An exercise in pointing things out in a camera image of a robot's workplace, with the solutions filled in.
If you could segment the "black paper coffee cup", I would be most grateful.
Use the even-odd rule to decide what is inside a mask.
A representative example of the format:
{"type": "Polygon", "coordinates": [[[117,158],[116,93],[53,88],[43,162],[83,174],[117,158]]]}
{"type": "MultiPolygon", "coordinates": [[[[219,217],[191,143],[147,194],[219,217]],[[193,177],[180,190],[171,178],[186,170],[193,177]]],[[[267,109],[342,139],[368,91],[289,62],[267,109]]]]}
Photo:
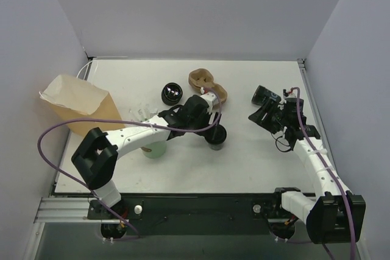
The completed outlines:
{"type": "Polygon", "coordinates": [[[219,142],[219,143],[213,142],[213,143],[209,143],[208,146],[211,150],[221,150],[224,146],[224,143],[223,142],[219,142]]]}

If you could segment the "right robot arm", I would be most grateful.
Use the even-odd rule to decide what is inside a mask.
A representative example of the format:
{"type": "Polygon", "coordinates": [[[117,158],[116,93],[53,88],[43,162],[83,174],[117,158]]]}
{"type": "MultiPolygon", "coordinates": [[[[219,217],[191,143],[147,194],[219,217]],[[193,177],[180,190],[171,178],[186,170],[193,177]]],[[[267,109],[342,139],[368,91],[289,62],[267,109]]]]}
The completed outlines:
{"type": "Polygon", "coordinates": [[[289,148],[300,158],[316,196],[310,200],[300,191],[284,190],[270,201],[277,216],[290,212],[300,219],[315,244],[345,243],[360,239],[366,202],[342,182],[332,166],[321,136],[313,125],[306,123],[303,99],[282,99],[273,92],[254,96],[252,103],[259,109],[249,116],[271,134],[282,132],[289,148]]]}

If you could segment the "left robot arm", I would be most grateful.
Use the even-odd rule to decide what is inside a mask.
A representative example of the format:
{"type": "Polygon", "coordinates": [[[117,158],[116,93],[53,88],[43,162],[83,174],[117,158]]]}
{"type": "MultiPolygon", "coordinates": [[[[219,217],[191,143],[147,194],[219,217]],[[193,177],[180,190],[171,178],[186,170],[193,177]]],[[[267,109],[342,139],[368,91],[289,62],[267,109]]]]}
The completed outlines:
{"type": "Polygon", "coordinates": [[[131,127],[103,132],[96,127],[84,137],[71,157],[73,165],[87,188],[102,203],[102,211],[111,218],[124,210],[121,194],[113,182],[116,162],[124,155],[156,142],[165,142],[186,133],[205,138],[210,145],[226,139],[225,129],[219,125],[221,114],[212,116],[219,104],[215,93],[191,96],[183,105],[164,110],[131,127]]]}

